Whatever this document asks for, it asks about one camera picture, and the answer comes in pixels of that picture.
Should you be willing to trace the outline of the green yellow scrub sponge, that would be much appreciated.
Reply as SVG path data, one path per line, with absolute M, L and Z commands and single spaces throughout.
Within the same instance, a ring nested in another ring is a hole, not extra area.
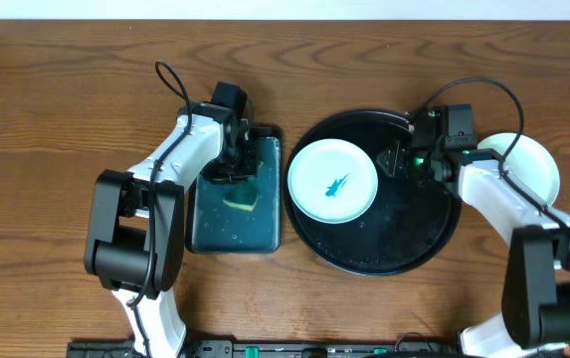
M 252 212 L 258 200 L 259 193 L 257 188 L 251 183 L 246 183 L 226 193 L 223 203 L 231 208 Z

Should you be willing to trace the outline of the pale green plate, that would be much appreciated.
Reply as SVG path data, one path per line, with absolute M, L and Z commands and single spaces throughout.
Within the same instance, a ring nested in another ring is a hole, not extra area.
M 372 159 L 342 139 L 321 139 L 295 154 L 286 176 L 295 206 L 314 221 L 343 224 L 373 204 L 378 174 Z
M 503 169 L 544 203 L 552 206 L 556 201 L 560 189 L 558 166 L 549 151 L 534 139 L 521 135 L 505 157 Z

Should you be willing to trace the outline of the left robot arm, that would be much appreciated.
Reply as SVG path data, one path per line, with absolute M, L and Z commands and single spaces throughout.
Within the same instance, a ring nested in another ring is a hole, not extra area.
M 125 310 L 141 357 L 176 357 L 182 349 L 187 328 L 173 285 L 185 250 L 184 196 L 200 176 L 231 184 L 256 175 L 248 106 L 190 100 L 145 159 L 95 181 L 85 270 Z

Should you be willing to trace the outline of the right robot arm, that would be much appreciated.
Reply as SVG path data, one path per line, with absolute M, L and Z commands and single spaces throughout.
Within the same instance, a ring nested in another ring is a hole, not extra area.
M 391 178 L 434 184 L 471 207 L 509 247 L 501 312 L 462 331 L 460 350 L 475 357 L 530 357 L 570 345 L 570 216 L 540 199 L 480 149 L 468 128 L 438 132 L 438 121 L 411 125 L 375 158 Z

